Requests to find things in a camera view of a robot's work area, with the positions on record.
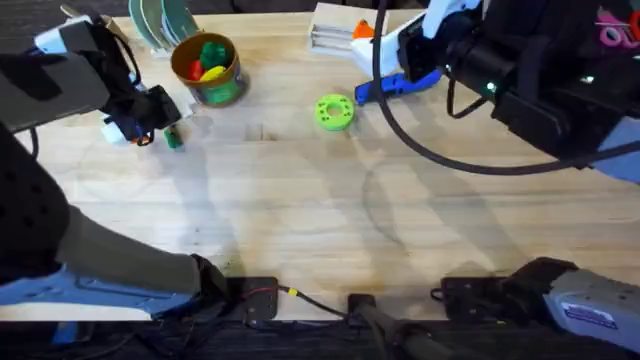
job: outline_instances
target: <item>blue handle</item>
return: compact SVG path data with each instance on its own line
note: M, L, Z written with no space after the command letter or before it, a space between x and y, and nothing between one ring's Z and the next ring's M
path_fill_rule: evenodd
M412 83L404 78L404 74L394 74L385 76L382 78L382 90L387 97L399 96L403 94L409 94L426 90L440 81L442 74L440 70L434 70L431 73L425 75L416 83ZM363 105L371 102L374 99L373 96L373 81L359 85L355 90L356 104Z

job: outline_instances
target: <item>small toy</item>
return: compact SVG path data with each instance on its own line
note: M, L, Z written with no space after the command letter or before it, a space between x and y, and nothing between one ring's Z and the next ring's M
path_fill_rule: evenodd
M226 67L222 66L222 65L218 65L216 67L214 67L213 69L207 71L206 73L204 73L204 75L202 75L202 77L200 78L200 81L209 81L209 80L213 80L215 78L217 78L218 76L220 76L225 70L227 70Z
M202 63L200 60L196 60L191 63L189 67L189 80L200 81L200 78L204 74L204 69L202 68Z
M353 102L340 94L325 95L316 103L316 122L329 131L346 129L353 121Z
M171 149L177 149L182 146L182 139L178 132L178 127L173 124L164 130L164 137L167 139L167 145Z
M353 30L353 39L372 38L375 30L369 26L367 20L360 20Z
M205 71L209 71L219 65L227 66L227 57L228 53L224 45L207 42L202 47L200 63Z

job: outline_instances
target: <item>floor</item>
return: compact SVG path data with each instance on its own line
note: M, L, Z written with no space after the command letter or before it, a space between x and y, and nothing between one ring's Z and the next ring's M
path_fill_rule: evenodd
M545 328L523 329L508 325L470 327L446 322L424 322L421 325L429 329L432 339L449 349L474 355L460 357L465 359L637 360L636 355L615 346ZM52 326L56 324L0 324L0 356L3 359L93 359L96 354L104 354L100 356L104 360L380 358L368 328L349 329L340 324L315 323L311 328L307 325L291 331L290 326L274 328L275 325L266 324L260 325L260 329L247 329L235 323L217 327L189 323L97 323L87 332L92 334L90 341L58 350L43 341L49 331L47 329ZM184 349L182 356L169 353L177 349ZM425 348L425 355L429 351L432 349Z
M371 7L376 0L323 0ZM395 8L420 6L418 0L392 0ZM62 23L65 16L60 4L68 3L78 9L93 8L100 14L128 15L128 0L2 0L0 1L0 51L17 53L29 48L34 35ZM299 12L313 11L317 0L187 0L194 14L219 14L233 12Z

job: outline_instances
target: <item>orange marker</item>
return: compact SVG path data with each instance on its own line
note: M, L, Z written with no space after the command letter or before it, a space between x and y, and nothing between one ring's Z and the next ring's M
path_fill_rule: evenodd
M355 30L353 30L353 39L373 37L374 30L366 20L360 20Z

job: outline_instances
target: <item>green plastic disc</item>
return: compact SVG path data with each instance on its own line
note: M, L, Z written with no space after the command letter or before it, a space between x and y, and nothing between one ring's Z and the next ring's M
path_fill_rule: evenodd
M330 94L316 102L316 121L329 131L346 129L353 121L355 108L346 96Z

